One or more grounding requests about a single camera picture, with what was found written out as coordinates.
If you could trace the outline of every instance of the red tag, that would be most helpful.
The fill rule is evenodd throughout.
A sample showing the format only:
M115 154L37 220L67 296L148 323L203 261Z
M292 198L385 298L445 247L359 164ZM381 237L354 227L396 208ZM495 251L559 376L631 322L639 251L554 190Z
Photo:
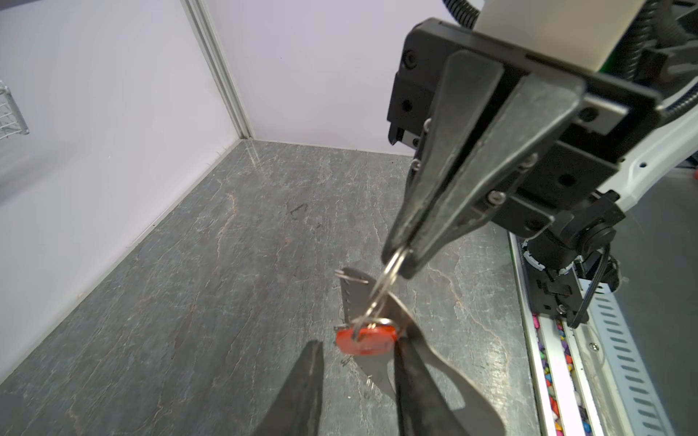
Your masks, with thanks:
M371 329L359 330L359 340L353 340L353 328L337 331L335 342L339 350L352 356L385 354L392 350L397 340L397 332L393 326L378 325Z

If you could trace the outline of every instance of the white wall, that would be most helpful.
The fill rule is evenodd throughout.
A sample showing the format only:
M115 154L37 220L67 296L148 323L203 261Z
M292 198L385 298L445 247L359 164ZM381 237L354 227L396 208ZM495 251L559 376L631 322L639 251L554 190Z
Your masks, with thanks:
M450 20L440 0L207 4L256 138L413 154L387 140L388 103L407 33Z
M0 380L237 135L177 0L0 12Z

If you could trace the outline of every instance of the gray marble surface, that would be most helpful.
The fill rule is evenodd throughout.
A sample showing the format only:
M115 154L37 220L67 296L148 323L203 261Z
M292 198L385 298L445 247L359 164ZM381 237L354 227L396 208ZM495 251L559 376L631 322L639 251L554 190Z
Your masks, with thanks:
M332 343L333 270L378 274L409 162L241 143L0 386L0 434L247 435L316 338L320 434L397 435L392 401ZM502 229L452 243L394 292L508 434L540 434Z

